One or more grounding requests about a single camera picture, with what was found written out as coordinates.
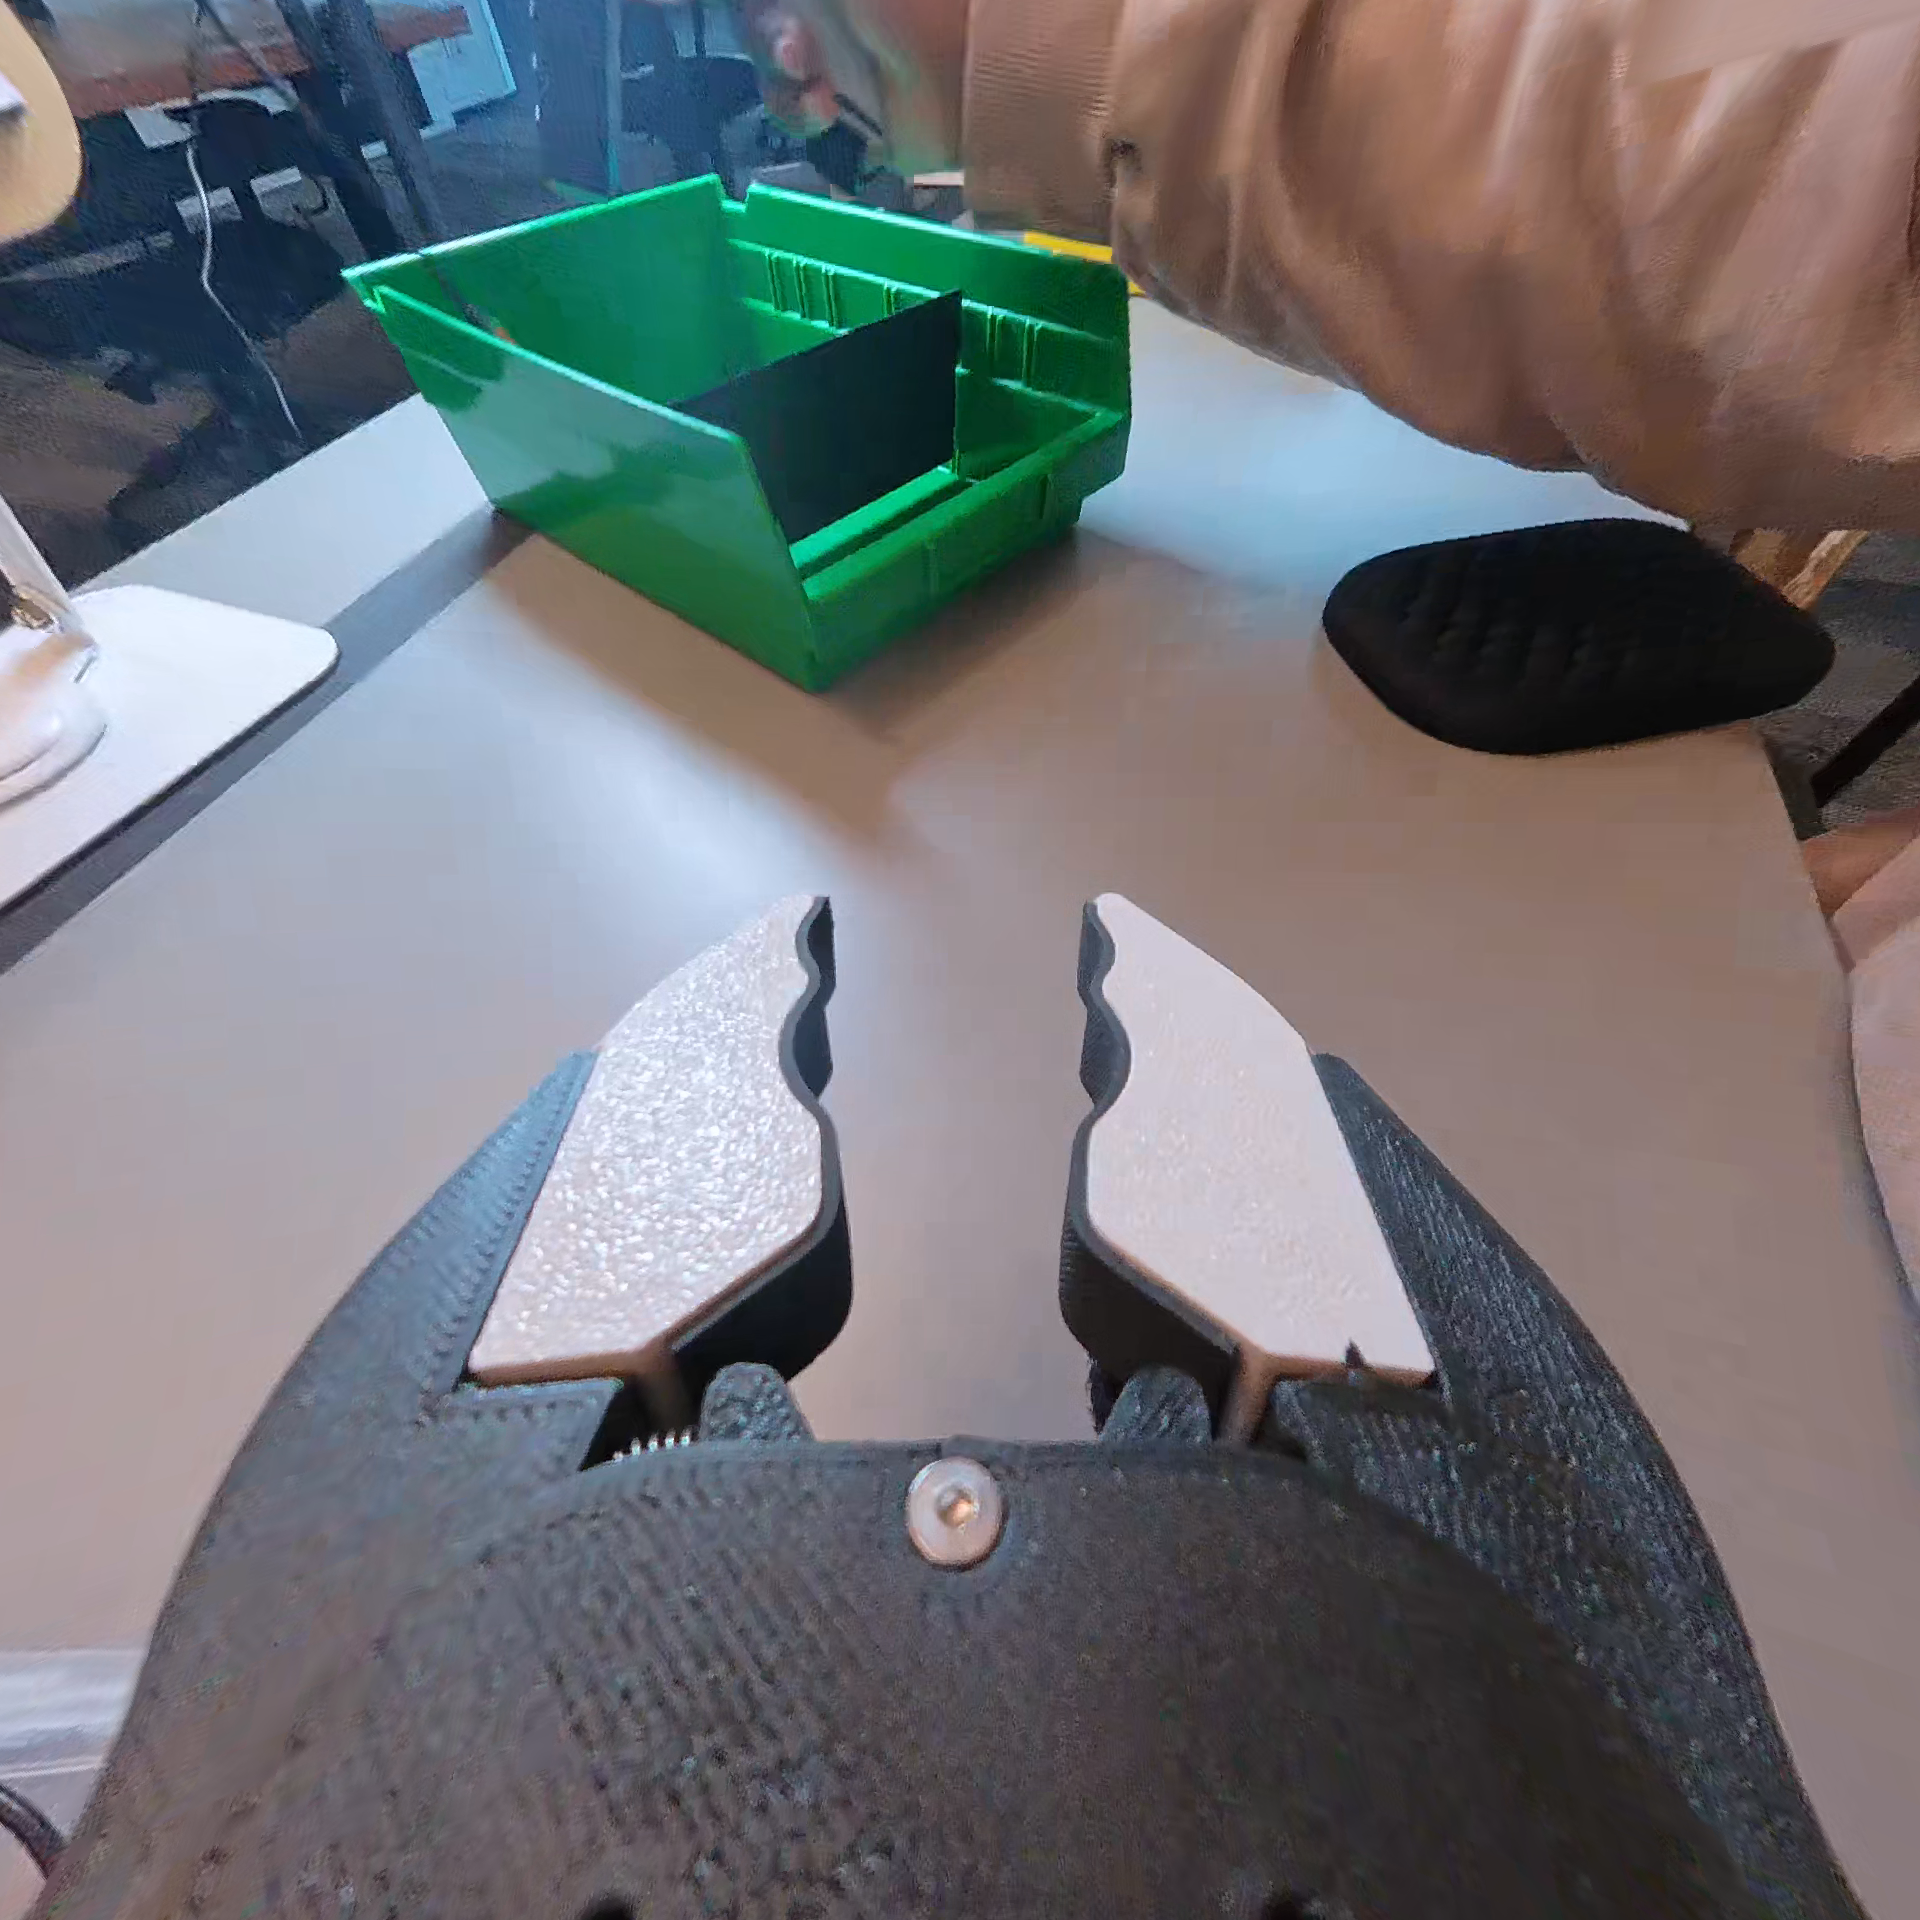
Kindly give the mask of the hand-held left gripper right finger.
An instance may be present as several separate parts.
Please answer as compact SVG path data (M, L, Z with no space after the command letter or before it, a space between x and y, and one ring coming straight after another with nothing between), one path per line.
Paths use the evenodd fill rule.
M1437 1385L1323 1058L1194 939L1125 894L1087 901L1086 1025L1063 1206L1060 1311L1095 1423L1150 1373L1250 1441L1279 1382Z

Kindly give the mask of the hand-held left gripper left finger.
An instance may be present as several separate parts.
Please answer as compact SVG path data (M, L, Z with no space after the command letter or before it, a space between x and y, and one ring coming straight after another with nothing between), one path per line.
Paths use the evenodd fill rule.
M731 1363L791 1381L828 1353L853 1305L833 987L830 897L785 896L610 1025L470 1344L476 1385L618 1381L667 1429Z

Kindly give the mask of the person's right forearm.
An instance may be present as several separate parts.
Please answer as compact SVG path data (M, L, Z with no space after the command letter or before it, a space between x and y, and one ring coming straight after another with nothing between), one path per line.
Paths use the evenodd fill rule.
M974 210L1427 435L1918 523L1916 23L1638 85L1630 3L972 3Z

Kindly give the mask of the person's leg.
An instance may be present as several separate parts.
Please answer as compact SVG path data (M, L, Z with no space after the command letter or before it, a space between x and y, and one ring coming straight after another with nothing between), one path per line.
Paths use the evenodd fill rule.
M1918 1291L1918 807L1803 842L1847 974L1863 1149Z

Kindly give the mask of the green plastic bin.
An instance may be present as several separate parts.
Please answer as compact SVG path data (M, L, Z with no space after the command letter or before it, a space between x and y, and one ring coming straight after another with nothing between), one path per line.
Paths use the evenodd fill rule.
M822 689L1066 536L1123 473L1129 297L1046 310L1020 241L703 176L348 270L489 502ZM679 399L961 291L950 466L788 544Z

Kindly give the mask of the white flat stand base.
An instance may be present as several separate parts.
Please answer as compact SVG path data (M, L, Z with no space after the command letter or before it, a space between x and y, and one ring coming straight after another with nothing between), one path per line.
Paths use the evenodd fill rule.
M337 667L324 629L149 585L81 592L106 734L59 781L3 807L3 904L170 800Z

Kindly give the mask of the black bin divider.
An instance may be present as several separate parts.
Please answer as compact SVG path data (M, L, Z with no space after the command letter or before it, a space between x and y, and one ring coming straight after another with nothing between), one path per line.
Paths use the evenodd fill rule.
M733 374L677 410L743 442L795 544L953 464L962 331L962 295L937 295Z

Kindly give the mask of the clear glass object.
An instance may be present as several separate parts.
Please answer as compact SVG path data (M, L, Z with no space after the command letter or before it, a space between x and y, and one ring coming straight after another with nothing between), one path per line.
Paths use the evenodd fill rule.
M71 771L106 735L87 685L98 657L77 605L3 505L3 805Z

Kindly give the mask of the wooden chair part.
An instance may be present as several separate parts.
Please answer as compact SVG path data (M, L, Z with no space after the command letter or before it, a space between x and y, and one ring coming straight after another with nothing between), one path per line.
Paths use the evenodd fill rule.
M1865 538L1861 529L1742 529L1729 541L1729 553L1788 602L1812 609Z

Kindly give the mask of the brown-edged table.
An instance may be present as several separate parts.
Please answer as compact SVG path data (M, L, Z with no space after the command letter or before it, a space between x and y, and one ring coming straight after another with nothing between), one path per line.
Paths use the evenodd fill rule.
M294 25L321 27L327 3L51 1L33 33L76 115L182 102L193 90L261 88L261 75L301 75ZM516 81L489 3L373 1L374 33L419 85L427 121L514 95Z

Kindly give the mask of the beige rounded object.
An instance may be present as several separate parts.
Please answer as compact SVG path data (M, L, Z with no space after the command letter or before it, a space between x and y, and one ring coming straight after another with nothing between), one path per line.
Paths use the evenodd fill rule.
M81 127L34 33L3 7L3 247L51 229L81 189Z

